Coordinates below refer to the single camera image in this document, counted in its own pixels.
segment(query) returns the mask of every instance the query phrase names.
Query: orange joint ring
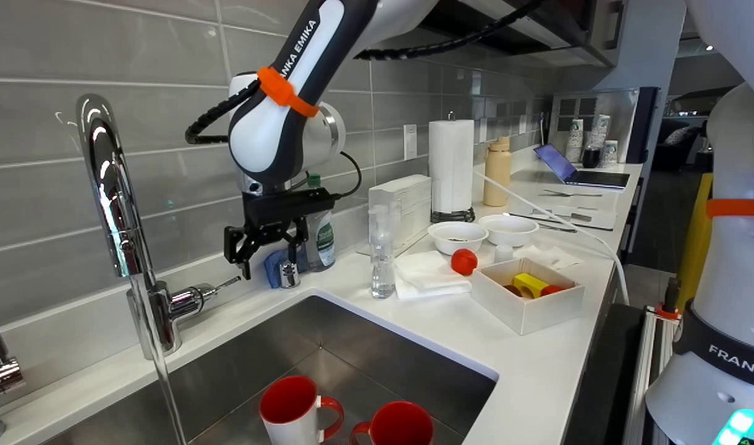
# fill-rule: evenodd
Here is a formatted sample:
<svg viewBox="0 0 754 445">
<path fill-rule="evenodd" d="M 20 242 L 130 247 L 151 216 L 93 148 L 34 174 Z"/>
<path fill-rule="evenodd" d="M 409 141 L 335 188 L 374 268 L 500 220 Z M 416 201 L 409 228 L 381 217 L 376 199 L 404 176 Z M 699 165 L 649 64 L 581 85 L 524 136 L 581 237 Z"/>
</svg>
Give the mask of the orange joint ring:
<svg viewBox="0 0 754 445">
<path fill-rule="evenodd" d="M 754 217 L 754 201 L 709 201 L 707 217 Z"/>
<path fill-rule="evenodd" d="M 261 92 L 266 92 L 279 107 L 289 107 L 308 120 L 316 117 L 319 110 L 296 97 L 294 87 L 277 69 L 262 68 L 257 69 L 257 80 Z"/>
</svg>

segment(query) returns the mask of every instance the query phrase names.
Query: cable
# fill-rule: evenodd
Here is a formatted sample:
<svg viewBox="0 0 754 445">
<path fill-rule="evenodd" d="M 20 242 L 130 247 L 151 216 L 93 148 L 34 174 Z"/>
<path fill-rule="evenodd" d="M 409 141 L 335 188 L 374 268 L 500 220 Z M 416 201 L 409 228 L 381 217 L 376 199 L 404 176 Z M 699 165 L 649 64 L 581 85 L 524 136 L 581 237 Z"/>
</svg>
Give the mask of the cable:
<svg viewBox="0 0 754 445">
<path fill-rule="evenodd" d="M 509 28 L 512 23 L 526 17 L 531 10 L 536 10 L 545 0 L 526 0 L 524 6 L 520 6 L 514 12 L 500 17 L 497 23 L 456 38 L 456 39 L 442 39 L 442 42 L 432 42 L 432 45 L 419 45 L 419 47 L 395 47 L 395 50 L 364 50 L 357 54 L 357 60 L 416 60 L 416 57 L 429 57 L 429 54 L 437 54 L 437 52 L 450 52 L 456 47 L 465 47 L 470 42 L 479 42 L 492 38 L 494 32 Z"/>
<path fill-rule="evenodd" d="M 216 104 L 205 115 L 200 115 L 189 129 L 186 129 L 186 141 L 199 146 L 199 143 L 226 143 L 229 136 L 200 136 L 210 125 L 216 125 L 221 117 L 226 117 L 230 110 L 246 104 L 254 92 L 261 90 L 261 81 L 254 80 L 247 85 L 247 90 L 229 97 L 226 102 Z"/>
<path fill-rule="evenodd" d="M 474 171 L 474 176 L 486 178 L 489 186 L 494 186 L 494 188 L 505 190 L 508 196 L 512 196 L 512 199 L 523 201 L 524 205 L 530 205 L 530 209 L 540 210 L 541 216 L 547 216 L 547 217 L 551 217 L 551 220 L 562 222 L 565 228 L 577 230 L 577 233 L 581 233 L 581 236 L 587 236 L 587 237 L 597 239 L 597 242 L 604 247 L 604 253 L 609 253 L 609 257 L 615 263 L 615 270 L 618 270 L 618 282 L 620 282 L 620 294 L 624 294 L 624 304 L 627 304 L 627 306 L 631 304 L 631 300 L 628 300 L 628 282 L 627 282 L 627 270 L 624 270 L 624 263 L 620 263 L 620 257 L 618 257 L 618 256 L 615 256 L 615 253 L 614 253 L 614 249 L 607 244 L 607 239 L 601 239 L 601 237 L 598 237 L 598 236 L 594 236 L 592 230 L 584 230 L 584 228 L 580 228 L 580 225 L 572 225 L 568 220 L 560 217 L 557 212 L 550 212 L 545 205 L 531 204 L 531 201 L 530 201 L 530 199 L 524 199 L 523 194 L 514 194 L 514 190 L 505 188 L 503 184 L 497 184 L 497 180 L 487 178 L 487 176 L 486 176 L 486 174 L 479 174 L 479 171 Z"/>
<path fill-rule="evenodd" d="M 342 157 L 350 159 L 350 163 L 353 165 L 353 171 L 357 171 L 357 186 L 353 186 L 351 190 L 342 194 L 340 201 L 346 199 L 346 196 L 353 196 L 353 194 L 362 188 L 362 168 L 358 168 L 357 159 L 350 157 L 346 150 L 342 150 Z"/>
</svg>

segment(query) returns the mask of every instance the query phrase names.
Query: wall outlet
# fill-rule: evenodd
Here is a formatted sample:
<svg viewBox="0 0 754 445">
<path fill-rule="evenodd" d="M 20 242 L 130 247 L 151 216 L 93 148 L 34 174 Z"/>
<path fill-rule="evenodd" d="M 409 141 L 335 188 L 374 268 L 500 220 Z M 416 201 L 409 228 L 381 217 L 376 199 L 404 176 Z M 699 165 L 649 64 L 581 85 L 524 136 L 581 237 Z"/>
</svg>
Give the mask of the wall outlet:
<svg viewBox="0 0 754 445">
<path fill-rule="evenodd" d="M 404 125 L 404 162 L 419 159 L 419 125 Z"/>
</svg>

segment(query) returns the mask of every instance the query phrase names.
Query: gray tile backsplash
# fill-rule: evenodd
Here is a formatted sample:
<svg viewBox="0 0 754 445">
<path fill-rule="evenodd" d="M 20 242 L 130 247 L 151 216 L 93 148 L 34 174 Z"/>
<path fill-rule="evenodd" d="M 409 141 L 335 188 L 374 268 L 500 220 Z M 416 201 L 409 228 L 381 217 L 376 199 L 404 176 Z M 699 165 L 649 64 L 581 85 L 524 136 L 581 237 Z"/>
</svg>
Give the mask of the gray tile backsplash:
<svg viewBox="0 0 754 445">
<path fill-rule="evenodd" d="M 78 102 L 101 95 L 115 104 L 127 153 L 180 148 L 183 132 L 229 90 L 96 87 L 96 85 L 0 85 L 0 163 L 80 159 Z"/>
<path fill-rule="evenodd" d="M 242 222 L 238 171 L 226 146 L 186 146 L 183 132 L 229 97 L 233 71 L 277 57 L 301 8 L 305 0 L 0 0 L 0 325 L 122 285 L 78 146 L 78 99 L 88 92 L 115 107 L 157 268 L 221 253 L 222 228 Z M 346 150 L 364 168 L 364 188 L 337 209 L 367 204 L 374 184 L 425 174 L 429 122 L 456 112 L 487 120 L 497 136 L 550 92 L 551 75 L 512 69 L 477 47 L 419 61 L 350 60 L 324 102 L 346 120 Z M 404 125 L 419 125 L 420 159 L 404 162 Z M 314 171 L 337 194 L 357 184 L 343 159 Z"/>
<path fill-rule="evenodd" d="M 288 34 L 301 8 L 305 0 L 221 0 L 221 17 L 226 26 Z"/>
<path fill-rule="evenodd" d="M 178 17 L 195 17 L 195 21 L 216 21 L 219 8 L 210 0 L 75 0 L 75 3 L 99 3 L 99 6 L 122 6 L 122 8 L 137 8 L 143 12 L 165 12 Z"/>
<path fill-rule="evenodd" d="M 0 78 L 229 85 L 221 29 L 78 3 L 0 3 Z"/>
</svg>

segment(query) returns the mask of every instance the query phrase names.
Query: red object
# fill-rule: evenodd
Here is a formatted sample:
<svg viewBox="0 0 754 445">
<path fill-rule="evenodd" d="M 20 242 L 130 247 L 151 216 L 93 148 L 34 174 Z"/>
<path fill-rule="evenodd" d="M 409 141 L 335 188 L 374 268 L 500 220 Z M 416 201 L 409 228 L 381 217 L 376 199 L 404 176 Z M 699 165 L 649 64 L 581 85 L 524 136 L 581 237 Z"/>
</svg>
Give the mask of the red object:
<svg viewBox="0 0 754 445">
<path fill-rule="evenodd" d="M 279 107 L 289 107 L 308 120 L 316 117 L 319 110 L 296 97 L 294 87 L 277 69 L 262 68 L 257 69 L 257 80 L 261 92 L 266 92 Z"/>
<path fill-rule="evenodd" d="M 541 289 L 541 296 L 545 296 L 545 294 L 562 291 L 562 289 L 566 289 L 566 288 L 562 288 L 562 285 L 550 285 L 550 288 Z"/>
<path fill-rule="evenodd" d="M 661 319 L 670 319 L 670 321 L 678 321 L 678 319 L 681 319 L 681 312 L 678 312 L 678 309 L 669 312 L 669 309 L 662 309 L 662 306 L 654 306 L 654 315 L 661 317 Z"/>
<path fill-rule="evenodd" d="M 372 436 L 374 445 L 431 445 L 432 424 L 423 405 L 394 401 L 381 405 L 374 421 L 353 425 L 351 445 L 357 445 L 357 436 Z"/>
<path fill-rule="evenodd" d="M 709 201 L 706 212 L 709 217 L 754 217 L 754 201 Z"/>
<path fill-rule="evenodd" d="M 337 421 L 324 427 L 327 443 L 343 425 L 343 405 L 335 399 L 319 396 L 316 384 L 311 384 L 308 377 L 288 377 L 275 382 L 261 399 L 261 415 L 269 424 L 294 424 L 316 405 L 316 399 L 321 399 L 321 408 L 337 413 Z"/>
<path fill-rule="evenodd" d="M 470 278 L 477 268 L 477 256 L 472 249 L 456 249 L 450 257 L 450 268 L 462 278 Z"/>
</svg>

